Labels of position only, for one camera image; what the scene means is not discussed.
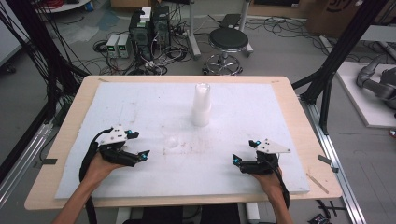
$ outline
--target stool base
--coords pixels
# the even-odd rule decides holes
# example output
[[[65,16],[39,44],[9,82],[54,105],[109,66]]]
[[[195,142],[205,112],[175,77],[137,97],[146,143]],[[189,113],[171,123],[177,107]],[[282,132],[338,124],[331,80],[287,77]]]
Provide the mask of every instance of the stool base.
[[[212,55],[207,59],[203,72],[207,75],[209,72],[220,76],[235,76],[242,73],[243,69],[239,66],[239,61],[226,52]]]

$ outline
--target forearm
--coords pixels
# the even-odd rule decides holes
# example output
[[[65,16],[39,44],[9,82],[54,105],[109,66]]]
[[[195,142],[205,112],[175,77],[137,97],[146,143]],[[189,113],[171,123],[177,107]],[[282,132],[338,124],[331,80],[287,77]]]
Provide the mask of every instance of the forearm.
[[[75,223],[95,188],[96,185],[82,181],[52,223]]]
[[[293,223],[281,190],[269,192],[268,199],[273,206],[277,224]]]

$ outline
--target round stool seat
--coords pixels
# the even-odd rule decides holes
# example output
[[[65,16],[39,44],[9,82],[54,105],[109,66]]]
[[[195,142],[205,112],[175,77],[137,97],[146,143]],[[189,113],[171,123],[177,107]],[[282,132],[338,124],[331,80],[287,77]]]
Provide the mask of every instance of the round stool seat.
[[[209,43],[215,49],[238,52],[248,46],[248,37],[233,28],[219,28],[210,33]]]

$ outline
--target person's arm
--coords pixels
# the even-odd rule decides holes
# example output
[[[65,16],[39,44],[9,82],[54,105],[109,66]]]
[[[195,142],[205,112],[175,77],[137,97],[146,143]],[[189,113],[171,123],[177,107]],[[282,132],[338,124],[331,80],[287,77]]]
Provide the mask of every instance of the person's arm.
[[[267,194],[268,200],[273,206],[277,224],[291,224],[293,220],[283,199],[282,187],[275,173],[270,175],[253,175],[262,186],[262,190]]]
[[[85,202],[90,198],[93,191],[99,187],[102,180],[104,180],[111,171],[120,167],[122,167],[122,165],[105,161],[102,159],[100,153],[96,153],[84,179],[52,223],[75,223]]]

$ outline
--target wooden table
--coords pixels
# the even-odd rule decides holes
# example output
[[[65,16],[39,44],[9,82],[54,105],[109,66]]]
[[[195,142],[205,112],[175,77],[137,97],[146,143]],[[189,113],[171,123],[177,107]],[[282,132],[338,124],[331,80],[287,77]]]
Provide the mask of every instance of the wooden table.
[[[92,76],[84,79],[64,120],[64,124],[49,152],[48,158],[58,159],[58,161],[55,165],[43,165],[25,202],[26,209],[56,209],[64,206],[66,200],[57,200],[54,198],[54,195],[62,178],[67,155],[78,136],[79,127],[90,108],[96,89],[101,82],[221,82],[271,84],[311,188],[309,193],[290,195],[290,198],[292,200],[297,200],[341,197],[342,191],[331,167],[327,163],[318,160],[318,155],[324,156],[324,153],[294,90],[285,77]],[[266,200],[267,197],[265,194],[251,194],[95,199],[94,202],[95,205],[99,207],[123,207],[169,204],[248,203]]]

